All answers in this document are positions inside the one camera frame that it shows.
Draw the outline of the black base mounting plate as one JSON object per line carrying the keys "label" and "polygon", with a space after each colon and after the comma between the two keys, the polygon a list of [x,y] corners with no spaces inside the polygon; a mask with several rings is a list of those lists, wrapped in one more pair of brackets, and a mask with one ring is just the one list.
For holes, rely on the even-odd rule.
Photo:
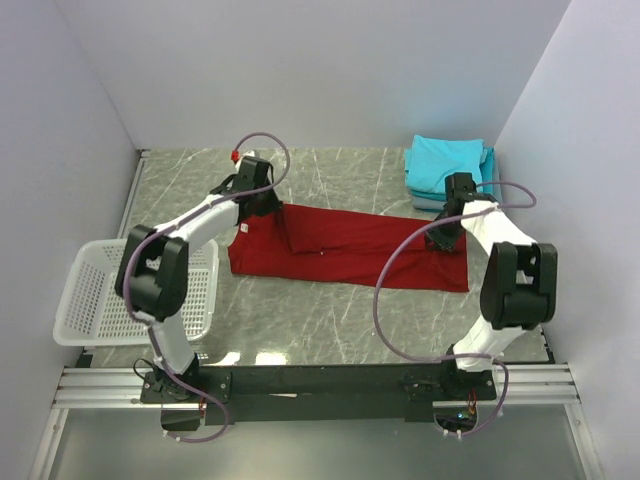
{"label": "black base mounting plate", "polygon": [[157,370],[146,373],[140,400],[205,406],[208,425],[259,421],[402,418],[433,422],[437,402],[494,400],[490,370],[465,373],[455,362],[329,366],[203,367],[189,384],[207,401]]}

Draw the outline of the grey folded t-shirt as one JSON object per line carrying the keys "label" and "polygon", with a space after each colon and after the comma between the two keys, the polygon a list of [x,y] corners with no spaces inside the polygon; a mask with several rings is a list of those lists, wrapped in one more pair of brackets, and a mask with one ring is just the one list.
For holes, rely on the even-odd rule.
{"label": "grey folded t-shirt", "polygon": [[[484,187],[484,191],[491,194],[497,201],[502,201],[502,189],[497,182],[500,180],[500,169],[496,159],[485,160],[480,165],[480,172],[483,183],[490,183]],[[422,194],[411,192],[412,205],[415,209],[439,212],[446,203],[444,194]]]}

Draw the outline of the aluminium frame rail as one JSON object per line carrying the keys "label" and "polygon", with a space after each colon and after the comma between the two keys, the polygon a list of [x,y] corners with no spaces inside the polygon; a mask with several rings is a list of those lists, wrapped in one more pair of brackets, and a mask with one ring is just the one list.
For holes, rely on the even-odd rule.
{"label": "aluminium frame rail", "polygon": [[[571,405],[581,402],[566,364],[508,366],[505,405]],[[140,400],[142,380],[127,368],[66,368],[53,406],[58,409],[159,409]]]}

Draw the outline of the teal folded t-shirt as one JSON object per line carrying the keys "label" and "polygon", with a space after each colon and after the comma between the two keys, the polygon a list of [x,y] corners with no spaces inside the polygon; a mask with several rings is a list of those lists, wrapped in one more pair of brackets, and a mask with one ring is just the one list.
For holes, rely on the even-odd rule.
{"label": "teal folded t-shirt", "polygon": [[445,178],[456,172],[471,173],[476,184],[499,180],[493,147],[480,150],[482,141],[445,141],[416,137],[404,151],[405,185],[420,198],[414,207],[438,211],[446,203]]}

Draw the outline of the red t-shirt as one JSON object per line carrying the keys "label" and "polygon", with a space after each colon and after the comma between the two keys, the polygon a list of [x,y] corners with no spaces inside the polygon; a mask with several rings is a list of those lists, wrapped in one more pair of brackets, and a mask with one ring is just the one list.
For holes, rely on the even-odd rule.
{"label": "red t-shirt", "polygon": [[[242,222],[228,247],[236,275],[375,286],[396,248],[426,220],[285,204]],[[399,254],[385,288],[469,291],[466,240],[429,250],[422,236]]]}

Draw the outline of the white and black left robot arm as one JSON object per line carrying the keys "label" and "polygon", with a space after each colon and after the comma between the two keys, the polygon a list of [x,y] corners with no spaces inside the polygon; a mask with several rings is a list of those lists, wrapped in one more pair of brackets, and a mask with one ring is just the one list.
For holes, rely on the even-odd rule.
{"label": "white and black left robot arm", "polygon": [[176,401],[193,399],[200,388],[196,354],[183,326],[189,261],[216,235],[252,216],[278,210],[270,162],[243,156],[236,171],[199,204],[154,227],[137,225],[126,239],[115,292],[133,321],[145,326],[156,364],[170,371],[164,389]]}

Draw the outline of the white plastic laundry basket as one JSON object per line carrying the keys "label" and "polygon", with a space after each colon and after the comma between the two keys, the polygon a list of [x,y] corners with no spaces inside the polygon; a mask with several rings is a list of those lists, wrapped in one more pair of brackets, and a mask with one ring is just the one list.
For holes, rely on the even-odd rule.
{"label": "white plastic laundry basket", "polygon": [[[143,345],[148,335],[127,313],[115,292],[115,280],[126,241],[97,240],[78,252],[55,315],[53,337],[61,346],[109,347]],[[216,303],[219,248],[211,240],[189,258],[188,291],[181,308],[190,341],[211,327]]]}

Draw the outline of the light blue folded t-shirt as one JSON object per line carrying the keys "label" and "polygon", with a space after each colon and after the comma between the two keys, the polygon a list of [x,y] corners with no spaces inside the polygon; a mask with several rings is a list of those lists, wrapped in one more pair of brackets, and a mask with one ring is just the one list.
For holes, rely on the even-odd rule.
{"label": "light blue folded t-shirt", "polygon": [[470,173],[474,182],[481,183],[481,167],[490,152],[482,139],[442,140],[415,135],[404,150],[405,186],[419,196],[444,198],[445,180],[454,173]]}

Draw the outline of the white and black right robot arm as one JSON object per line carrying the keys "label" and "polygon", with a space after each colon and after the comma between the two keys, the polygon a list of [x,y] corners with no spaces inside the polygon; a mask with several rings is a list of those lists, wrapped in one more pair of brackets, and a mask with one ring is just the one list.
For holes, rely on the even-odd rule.
{"label": "white and black right robot arm", "polygon": [[451,252],[469,234],[488,255],[480,317],[453,345],[456,364],[438,377],[442,393],[460,399],[474,386],[472,373],[489,369],[511,342],[553,318],[558,252],[521,231],[492,195],[479,190],[470,173],[447,176],[445,196],[438,225],[425,234],[426,245]]}

